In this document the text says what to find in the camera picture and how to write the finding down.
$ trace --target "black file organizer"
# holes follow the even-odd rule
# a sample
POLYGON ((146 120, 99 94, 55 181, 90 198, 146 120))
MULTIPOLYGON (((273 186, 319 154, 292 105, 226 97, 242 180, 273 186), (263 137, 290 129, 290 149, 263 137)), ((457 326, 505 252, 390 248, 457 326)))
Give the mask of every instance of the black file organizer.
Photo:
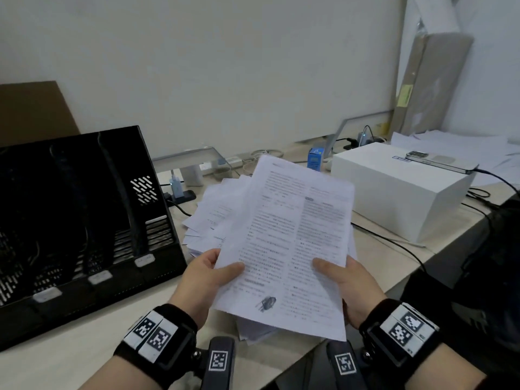
POLYGON ((0 148, 0 211, 0 350, 186 268, 138 126, 0 148))

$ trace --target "smartphone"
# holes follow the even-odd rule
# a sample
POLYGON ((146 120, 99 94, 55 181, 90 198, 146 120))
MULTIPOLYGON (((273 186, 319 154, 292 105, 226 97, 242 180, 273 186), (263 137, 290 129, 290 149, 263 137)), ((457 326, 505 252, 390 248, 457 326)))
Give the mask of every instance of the smartphone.
POLYGON ((424 153, 413 150, 406 154, 408 160, 433 165, 445 170, 455 171, 461 174, 471 174, 478 167, 478 163, 458 158, 443 156, 436 153, 424 153))

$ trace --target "black wrist device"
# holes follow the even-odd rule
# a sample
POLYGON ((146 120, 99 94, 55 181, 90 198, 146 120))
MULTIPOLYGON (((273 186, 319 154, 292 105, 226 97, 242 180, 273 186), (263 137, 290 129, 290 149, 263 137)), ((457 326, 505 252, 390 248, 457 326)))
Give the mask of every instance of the black wrist device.
POLYGON ((407 303, 386 299, 359 327, 373 363, 406 383, 441 343, 439 328, 407 303))
POLYGON ((171 304, 153 308, 126 333, 114 352, 155 380, 163 389, 191 369, 197 325, 171 304))

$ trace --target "white box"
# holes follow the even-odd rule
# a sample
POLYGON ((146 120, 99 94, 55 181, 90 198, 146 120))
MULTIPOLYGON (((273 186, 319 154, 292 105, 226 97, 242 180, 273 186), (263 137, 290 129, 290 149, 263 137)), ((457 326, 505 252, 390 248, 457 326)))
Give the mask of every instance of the white box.
POLYGON ((354 210, 410 242, 454 213, 474 173, 460 174, 405 158, 406 149, 373 143, 335 154, 332 175, 356 187, 354 210))

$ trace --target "small blue box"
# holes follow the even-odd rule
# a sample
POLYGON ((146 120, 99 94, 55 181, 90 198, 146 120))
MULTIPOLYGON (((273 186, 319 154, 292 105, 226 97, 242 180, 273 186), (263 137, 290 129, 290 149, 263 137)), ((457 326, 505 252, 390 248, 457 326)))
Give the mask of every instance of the small blue box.
POLYGON ((307 157, 307 168, 320 171, 323 151, 323 148, 312 148, 309 150, 309 155, 307 157))

